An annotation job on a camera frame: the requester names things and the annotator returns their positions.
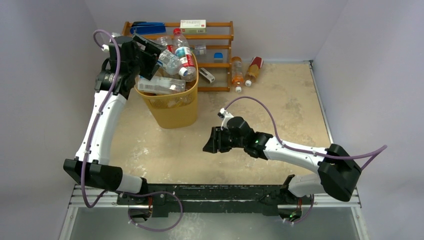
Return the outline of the red landscape label bottle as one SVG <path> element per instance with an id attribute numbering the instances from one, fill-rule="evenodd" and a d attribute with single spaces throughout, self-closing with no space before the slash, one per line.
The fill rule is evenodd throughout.
<path id="1" fill-rule="evenodd" d="M 180 77 L 186 82 L 192 82 L 197 77 L 197 69 L 195 67 L 193 54 L 189 43 L 182 34 L 180 28 L 173 30 L 173 45 L 175 46 L 175 55 L 179 58 L 181 68 L 179 69 Z"/>

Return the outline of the orange label bottle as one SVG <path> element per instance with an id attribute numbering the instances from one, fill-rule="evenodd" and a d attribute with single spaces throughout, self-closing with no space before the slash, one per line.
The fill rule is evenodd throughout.
<path id="1" fill-rule="evenodd" d="M 244 76 L 242 70 L 242 59 L 238 56 L 234 56 L 231 59 L 231 82 L 236 93 L 241 93 L 242 86 L 244 85 Z"/>

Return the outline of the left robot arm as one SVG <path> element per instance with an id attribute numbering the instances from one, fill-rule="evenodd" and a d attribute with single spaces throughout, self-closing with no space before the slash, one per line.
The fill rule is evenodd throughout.
<path id="1" fill-rule="evenodd" d="M 147 181 L 111 166 L 110 151 L 120 114 L 139 76 L 151 80 L 164 47 L 138 33 L 117 36 L 103 46 L 109 52 L 95 80 L 93 110 L 84 139 L 73 159 L 66 159 L 65 172 L 81 187 L 127 192 L 138 205 L 149 199 Z"/>

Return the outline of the red gold label bottle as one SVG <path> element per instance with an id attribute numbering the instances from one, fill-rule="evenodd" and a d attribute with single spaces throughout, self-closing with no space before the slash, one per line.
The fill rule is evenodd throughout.
<path id="1" fill-rule="evenodd" d="M 263 66 L 263 63 L 264 63 L 264 60 L 259 56 L 252 58 L 251 63 L 244 76 L 245 86 L 250 87 L 252 84 L 254 84 L 257 81 L 261 68 Z"/>

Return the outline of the yellow plastic bin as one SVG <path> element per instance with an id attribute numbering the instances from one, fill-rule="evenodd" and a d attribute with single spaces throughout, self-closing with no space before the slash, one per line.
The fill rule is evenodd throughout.
<path id="1" fill-rule="evenodd" d="M 136 79 L 135 91 L 141 96 L 161 128 L 183 128 L 192 125 L 197 120 L 198 73 L 195 75 L 195 80 L 188 83 L 186 91 L 173 94 L 154 95 L 153 93 L 142 91 L 139 88 L 142 80 L 146 81 L 141 76 Z"/>

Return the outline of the blue green label white-cap bottle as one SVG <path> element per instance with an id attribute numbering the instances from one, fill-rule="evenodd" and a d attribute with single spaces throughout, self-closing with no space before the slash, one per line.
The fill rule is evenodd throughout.
<path id="1" fill-rule="evenodd" d="M 183 66 L 180 59 L 169 50 L 164 50 L 158 57 L 157 63 L 169 75 L 185 77 L 189 71 Z"/>

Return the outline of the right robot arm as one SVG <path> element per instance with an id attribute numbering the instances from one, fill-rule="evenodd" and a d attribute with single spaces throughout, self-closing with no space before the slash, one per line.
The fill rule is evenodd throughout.
<path id="1" fill-rule="evenodd" d="M 280 196 L 288 204 L 306 195 L 322 193 L 348 202 L 362 173 L 354 160 L 346 159 L 348 155 L 339 145 L 331 144 L 328 148 L 291 146 L 270 133 L 254 131 L 240 116 L 230 117 L 224 125 L 213 127 L 202 150 L 216 154 L 234 148 L 243 149 L 255 159 L 282 161 L 311 171 L 309 175 L 286 179 Z"/>

